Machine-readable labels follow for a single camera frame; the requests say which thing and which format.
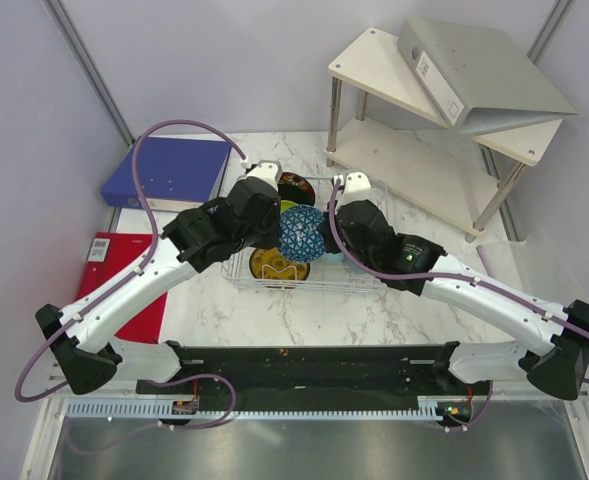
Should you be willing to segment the light blue mug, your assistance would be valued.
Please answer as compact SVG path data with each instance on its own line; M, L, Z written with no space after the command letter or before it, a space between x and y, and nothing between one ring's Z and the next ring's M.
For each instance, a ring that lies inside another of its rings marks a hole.
M348 268L350 271L359 273L361 269L357 267L352 261L347 259L342 252L338 253L328 253L326 252L322 255L319 259L319 262L326 264L326 265L333 265L339 266L342 265Z

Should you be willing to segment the blue patterned bowl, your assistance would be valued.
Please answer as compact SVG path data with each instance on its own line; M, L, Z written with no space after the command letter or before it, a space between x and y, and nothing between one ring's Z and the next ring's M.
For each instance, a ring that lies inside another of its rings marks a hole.
M326 253L325 240L319 228L323 213L309 205L297 205L285 210L279 220L278 251L295 263L310 263Z

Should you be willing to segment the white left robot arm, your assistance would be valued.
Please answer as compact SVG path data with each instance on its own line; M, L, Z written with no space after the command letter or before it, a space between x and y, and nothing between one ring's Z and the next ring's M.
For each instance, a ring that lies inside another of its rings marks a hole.
M117 332L175 286L246 247L278 237L280 168L261 163L225 197L180 212L150 247L84 299L41 307L36 321L76 395L98 390L117 374L160 382L182 393L193 369L167 344L121 341Z

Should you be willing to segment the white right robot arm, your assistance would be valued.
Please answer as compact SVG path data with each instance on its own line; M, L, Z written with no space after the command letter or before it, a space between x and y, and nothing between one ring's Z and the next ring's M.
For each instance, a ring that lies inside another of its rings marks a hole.
M432 381L451 394L479 382L526 380L561 400L588 383L589 304L544 301L464 264L423 237L396 232L369 200L329 203L334 243L361 271L388 288L435 300L483 320L510 341L443 344Z

